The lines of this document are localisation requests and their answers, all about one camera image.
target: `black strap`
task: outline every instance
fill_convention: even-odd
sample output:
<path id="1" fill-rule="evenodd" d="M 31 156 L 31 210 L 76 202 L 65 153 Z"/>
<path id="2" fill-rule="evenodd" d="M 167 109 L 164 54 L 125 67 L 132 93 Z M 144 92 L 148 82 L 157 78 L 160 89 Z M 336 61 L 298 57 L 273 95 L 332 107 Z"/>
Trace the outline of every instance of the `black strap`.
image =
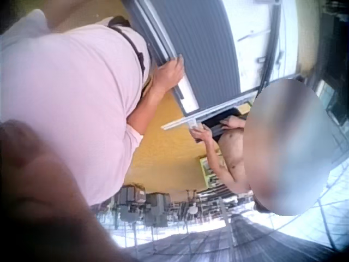
<path id="1" fill-rule="evenodd" d="M 114 27 L 114 26 L 108 26 L 110 29 L 113 29 L 114 31 L 118 32 L 119 34 L 121 34 L 132 46 L 133 50 L 135 51 L 138 61 L 140 63 L 141 66 L 141 70 L 142 70 L 142 77 L 144 78 L 144 72 L 146 70 L 146 67 L 144 66 L 144 57 L 143 57 L 143 53 L 138 52 L 136 45 L 132 42 L 132 40 L 124 33 L 121 31 L 120 28 L 118 27 Z"/>

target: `finger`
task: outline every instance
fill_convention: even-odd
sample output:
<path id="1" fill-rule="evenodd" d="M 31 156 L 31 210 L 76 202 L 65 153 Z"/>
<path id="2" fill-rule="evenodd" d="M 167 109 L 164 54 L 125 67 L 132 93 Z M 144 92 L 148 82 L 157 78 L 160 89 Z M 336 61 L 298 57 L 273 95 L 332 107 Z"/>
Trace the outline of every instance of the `finger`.
<path id="1" fill-rule="evenodd" d="M 193 130 L 193 131 L 196 131 L 196 132 L 199 132 L 199 133 L 201 133 L 201 132 L 202 132 L 202 129 L 197 128 L 197 127 L 194 127 L 192 130 Z"/>
<path id="2" fill-rule="evenodd" d="M 211 131 L 211 129 L 209 129 L 209 127 L 207 125 L 203 124 L 202 126 L 206 131 Z"/>
<path id="3" fill-rule="evenodd" d="M 200 137 L 201 137 L 201 133 L 200 133 L 200 132 L 197 132 L 197 131 L 194 131 L 194 130 L 192 130 L 192 131 L 190 132 L 190 134 L 191 134 L 191 136 L 192 136 L 193 138 L 200 138 Z"/>
<path id="4" fill-rule="evenodd" d="M 176 67 L 180 67 L 180 68 L 183 68 L 184 67 L 184 58 L 183 58 L 183 55 L 180 54 L 178 57 L 177 57 L 177 64 L 176 64 Z"/>

